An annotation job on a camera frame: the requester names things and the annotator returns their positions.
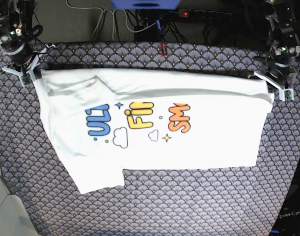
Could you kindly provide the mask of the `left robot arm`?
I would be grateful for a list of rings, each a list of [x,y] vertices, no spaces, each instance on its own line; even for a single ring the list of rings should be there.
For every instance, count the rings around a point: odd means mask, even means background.
[[[287,0],[266,1],[270,9],[266,19],[269,22],[269,51],[260,60],[265,64],[265,75],[286,89],[292,83],[292,62],[300,55],[300,40],[293,26],[291,5]]]

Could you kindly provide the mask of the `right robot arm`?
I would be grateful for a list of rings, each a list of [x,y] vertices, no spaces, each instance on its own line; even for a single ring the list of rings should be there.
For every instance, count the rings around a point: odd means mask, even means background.
[[[40,24],[32,25],[36,6],[34,0],[0,0],[0,51],[17,71],[25,71],[38,54],[31,46],[43,32]]]

